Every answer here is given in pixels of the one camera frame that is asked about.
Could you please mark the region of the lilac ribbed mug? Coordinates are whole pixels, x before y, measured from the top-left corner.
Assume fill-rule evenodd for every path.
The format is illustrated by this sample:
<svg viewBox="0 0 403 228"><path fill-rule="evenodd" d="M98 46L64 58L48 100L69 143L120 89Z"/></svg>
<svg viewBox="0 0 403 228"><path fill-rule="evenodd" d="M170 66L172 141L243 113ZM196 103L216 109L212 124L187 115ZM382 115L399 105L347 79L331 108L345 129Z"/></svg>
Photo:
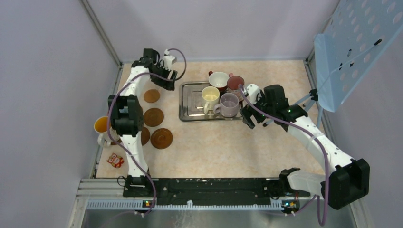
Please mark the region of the lilac ribbed mug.
<svg viewBox="0 0 403 228"><path fill-rule="evenodd" d="M235 94L225 93L221 96L220 101L214 106L213 112L223 117L235 117L240 110L239 99Z"/></svg>

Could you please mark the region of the light brown coaster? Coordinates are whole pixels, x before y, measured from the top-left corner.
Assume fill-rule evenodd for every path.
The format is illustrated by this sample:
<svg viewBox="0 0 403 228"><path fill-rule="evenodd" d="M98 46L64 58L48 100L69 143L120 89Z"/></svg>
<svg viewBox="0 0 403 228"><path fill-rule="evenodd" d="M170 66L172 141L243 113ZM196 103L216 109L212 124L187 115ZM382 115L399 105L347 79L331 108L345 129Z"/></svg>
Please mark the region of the light brown coaster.
<svg viewBox="0 0 403 228"><path fill-rule="evenodd" d="M147 103L155 103L161 97L160 92L157 89L150 89L144 93L144 101Z"/></svg>

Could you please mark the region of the pink ghost mug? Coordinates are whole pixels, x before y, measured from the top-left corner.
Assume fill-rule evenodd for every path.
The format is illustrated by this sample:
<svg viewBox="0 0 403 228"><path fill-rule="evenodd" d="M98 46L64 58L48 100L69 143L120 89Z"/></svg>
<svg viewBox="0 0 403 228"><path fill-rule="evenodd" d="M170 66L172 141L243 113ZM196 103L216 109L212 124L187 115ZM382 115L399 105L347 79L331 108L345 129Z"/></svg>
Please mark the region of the pink ghost mug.
<svg viewBox="0 0 403 228"><path fill-rule="evenodd" d="M239 90L239 85L244 86L244 84L245 84L245 81L242 77L236 76L233 73L229 74L229 79L227 81L228 92L236 95L240 102L243 101L243 97Z"/></svg>

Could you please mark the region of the cream white mug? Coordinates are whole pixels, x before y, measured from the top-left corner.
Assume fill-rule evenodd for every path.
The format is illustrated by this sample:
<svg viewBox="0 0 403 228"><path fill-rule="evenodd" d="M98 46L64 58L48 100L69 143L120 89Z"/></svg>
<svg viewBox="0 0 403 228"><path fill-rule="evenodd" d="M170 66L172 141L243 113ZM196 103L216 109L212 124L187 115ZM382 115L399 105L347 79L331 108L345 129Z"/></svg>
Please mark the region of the cream white mug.
<svg viewBox="0 0 403 228"><path fill-rule="evenodd" d="M204 114L207 114L210 110L213 110L214 106L218 104L220 98L220 92L213 86L204 88L201 92L202 106Z"/></svg>

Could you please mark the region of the red white-inside mug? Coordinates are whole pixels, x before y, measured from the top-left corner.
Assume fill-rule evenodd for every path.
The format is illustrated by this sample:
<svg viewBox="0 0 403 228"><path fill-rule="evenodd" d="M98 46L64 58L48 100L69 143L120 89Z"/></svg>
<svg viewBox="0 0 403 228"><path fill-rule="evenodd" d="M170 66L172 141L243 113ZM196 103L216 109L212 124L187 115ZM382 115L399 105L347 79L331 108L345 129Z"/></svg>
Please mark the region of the red white-inside mug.
<svg viewBox="0 0 403 228"><path fill-rule="evenodd" d="M228 88L227 81L230 78L229 74L218 71L210 71L208 76L209 85L217 88L221 95L224 94Z"/></svg>

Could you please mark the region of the silver metal tray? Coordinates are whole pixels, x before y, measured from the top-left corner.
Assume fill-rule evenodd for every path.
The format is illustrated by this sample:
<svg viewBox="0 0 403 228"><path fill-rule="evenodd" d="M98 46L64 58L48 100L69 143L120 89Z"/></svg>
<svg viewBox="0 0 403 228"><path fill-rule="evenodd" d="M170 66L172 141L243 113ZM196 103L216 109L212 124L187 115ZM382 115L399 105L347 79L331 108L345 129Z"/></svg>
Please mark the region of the silver metal tray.
<svg viewBox="0 0 403 228"><path fill-rule="evenodd" d="M240 113L235 117L224 117L209 111L203 112L202 90L208 87L207 81L184 82L180 87L179 119L183 122L230 121L242 120Z"/></svg>

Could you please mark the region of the white floral family mug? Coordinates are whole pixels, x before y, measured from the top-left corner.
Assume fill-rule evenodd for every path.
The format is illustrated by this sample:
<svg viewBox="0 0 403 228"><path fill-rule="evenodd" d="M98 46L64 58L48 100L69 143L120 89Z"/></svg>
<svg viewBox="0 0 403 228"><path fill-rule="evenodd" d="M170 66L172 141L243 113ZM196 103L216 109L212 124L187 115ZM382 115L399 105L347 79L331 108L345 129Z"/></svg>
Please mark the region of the white floral family mug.
<svg viewBox="0 0 403 228"><path fill-rule="evenodd" d="M109 147L110 145L116 145L115 142L121 142L120 136L116 130L110 128L111 137L107 133L107 116L99 117L94 123L94 130L98 133L97 142L101 147Z"/></svg>

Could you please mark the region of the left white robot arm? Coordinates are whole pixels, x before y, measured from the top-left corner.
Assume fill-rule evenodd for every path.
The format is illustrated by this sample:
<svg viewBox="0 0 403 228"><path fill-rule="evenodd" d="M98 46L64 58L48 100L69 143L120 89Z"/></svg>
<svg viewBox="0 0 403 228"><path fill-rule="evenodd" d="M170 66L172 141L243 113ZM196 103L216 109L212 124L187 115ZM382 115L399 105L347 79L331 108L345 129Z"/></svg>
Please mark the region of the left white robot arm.
<svg viewBox="0 0 403 228"><path fill-rule="evenodd" d="M149 195L153 188L141 143L144 115L140 97L147 82L168 91L175 89L178 72L172 66L177 58L170 52L171 49L167 49L160 55L152 48L145 48L143 56L132 63L129 77L122 88L108 98L109 123L119 135L119 146L125 150L128 161L125 188L134 187L140 196Z"/></svg>

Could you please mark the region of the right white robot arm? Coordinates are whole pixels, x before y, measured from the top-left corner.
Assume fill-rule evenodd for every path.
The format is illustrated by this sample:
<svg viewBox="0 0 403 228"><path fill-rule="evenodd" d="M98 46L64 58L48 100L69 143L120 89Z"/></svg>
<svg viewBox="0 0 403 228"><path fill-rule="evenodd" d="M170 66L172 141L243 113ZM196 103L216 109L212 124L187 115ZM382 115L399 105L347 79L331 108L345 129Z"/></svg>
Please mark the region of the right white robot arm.
<svg viewBox="0 0 403 228"><path fill-rule="evenodd" d="M246 87L239 84L238 89L247 103L240 113L250 129L265 119L280 125L286 133L305 146L325 172L320 175L299 168L283 170L278 183L283 195L291 196L297 190L302 190L322 197L333 209L341 209L368 195L368 162L354 159L327 138L300 106L304 98L289 104L281 85L260 89L256 84Z"/></svg>

